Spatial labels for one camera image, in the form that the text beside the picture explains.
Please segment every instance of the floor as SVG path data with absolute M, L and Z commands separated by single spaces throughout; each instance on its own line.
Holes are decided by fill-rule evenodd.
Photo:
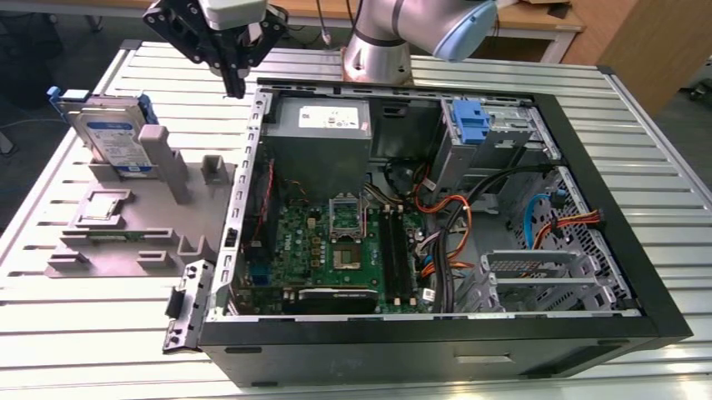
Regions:
M 119 17 L 106 18 L 103 31 L 92 33 L 82 17 L 59 16 L 56 31 L 64 51 L 48 61 L 48 67 L 60 88 L 94 88 L 124 39 L 161 40 L 140 20 Z M 333 29 L 331 47 L 345 43 L 348 36 L 346 29 Z M 325 48 L 314 27 L 291 30 L 278 46 Z M 700 178 L 712 186 L 712 158 L 707 151 L 712 139 L 712 105 L 691 102 L 687 94 L 679 93 L 656 122 Z M 16 144 L 16 151 L 0 157 L 2 233 L 62 141 L 67 125 L 58 120 L 50 105 L 22 109 L 0 97 L 0 132 Z

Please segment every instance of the desk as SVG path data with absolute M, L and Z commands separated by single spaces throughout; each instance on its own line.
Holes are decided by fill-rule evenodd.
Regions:
M 238 100 L 223 97 L 223 82 L 205 64 L 193 64 L 169 44 L 146 42 L 119 52 L 96 93 L 143 90 L 186 161 L 210 153 L 241 163 L 255 79 L 340 80 L 340 60 L 338 52 L 275 49 Z M 556 95 L 695 336 L 564 380 L 238 388 L 203 354 L 162 355 L 163 311 L 177 278 L 52 280 L 43 275 L 94 179 L 90 151 L 70 130 L 0 237 L 3 400 L 253 394 L 261 399 L 710 398 L 712 197 L 616 77 L 595 67 L 486 60 L 449 64 L 432 57 L 413 57 L 413 75 L 421 86 Z
M 151 0 L 0 0 L 0 10 L 139 18 L 151 3 Z M 319 25 L 317 0 L 271 0 L 270 3 L 290 11 L 291 25 Z M 358 0 L 350 0 L 350 3 L 356 13 Z M 322 0 L 322 10 L 323 22 L 329 27 L 350 28 L 344 0 Z M 559 63 L 563 60 L 576 33 L 584 28 L 573 12 L 567 18 L 559 19 L 547 14 L 545 7 L 525 2 L 500 10 L 498 36 L 549 41 L 541 63 Z

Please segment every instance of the metal bracket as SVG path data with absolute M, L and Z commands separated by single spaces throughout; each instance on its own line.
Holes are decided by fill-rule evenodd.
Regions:
M 215 264 L 206 260 L 186 266 L 181 285 L 173 288 L 166 315 L 171 318 L 163 354 L 199 353 L 198 338 L 203 329 L 205 315 L 209 310 L 210 283 Z

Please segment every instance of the motherboard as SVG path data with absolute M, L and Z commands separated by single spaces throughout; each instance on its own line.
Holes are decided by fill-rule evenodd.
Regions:
M 389 219 L 398 220 L 396 235 L 389 234 Z M 275 256 L 250 265 L 251 285 L 241 291 L 250 298 L 251 313 L 303 313 L 290 306 L 295 303 L 311 304 L 310 313 L 342 313 L 344 307 L 354 313 L 426 313 L 428 306 L 416 300 L 409 252 L 422 236 L 421 226 L 420 214 L 362 207 L 361 202 L 283 207 Z M 398 252 L 405 254 L 394 266 Z M 334 302 L 338 297 L 349 301 Z

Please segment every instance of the blue drive latch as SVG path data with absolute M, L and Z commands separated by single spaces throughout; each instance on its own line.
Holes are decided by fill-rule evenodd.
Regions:
M 462 132 L 464 144 L 480 144 L 489 133 L 489 114 L 482 104 L 470 100 L 453 100 L 453 120 Z

